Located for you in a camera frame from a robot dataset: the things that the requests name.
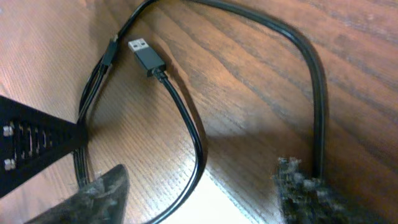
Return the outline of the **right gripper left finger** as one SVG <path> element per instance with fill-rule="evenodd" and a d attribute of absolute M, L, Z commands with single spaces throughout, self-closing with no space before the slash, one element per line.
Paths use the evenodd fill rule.
<path fill-rule="evenodd" d="M 129 176 L 119 164 L 75 195 L 29 223 L 122 223 L 129 193 Z"/>

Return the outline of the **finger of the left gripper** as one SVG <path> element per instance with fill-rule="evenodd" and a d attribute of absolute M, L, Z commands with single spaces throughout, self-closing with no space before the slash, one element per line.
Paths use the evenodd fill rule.
<path fill-rule="evenodd" d="M 75 124 L 1 97 L 1 197 L 88 142 Z"/>

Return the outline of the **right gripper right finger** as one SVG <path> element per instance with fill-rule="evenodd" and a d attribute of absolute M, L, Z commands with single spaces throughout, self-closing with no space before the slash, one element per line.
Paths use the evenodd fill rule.
<path fill-rule="evenodd" d="M 285 223 L 382 223 L 382 217 L 336 193 L 300 170 L 301 160 L 278 159 L 274 175 Z"/>

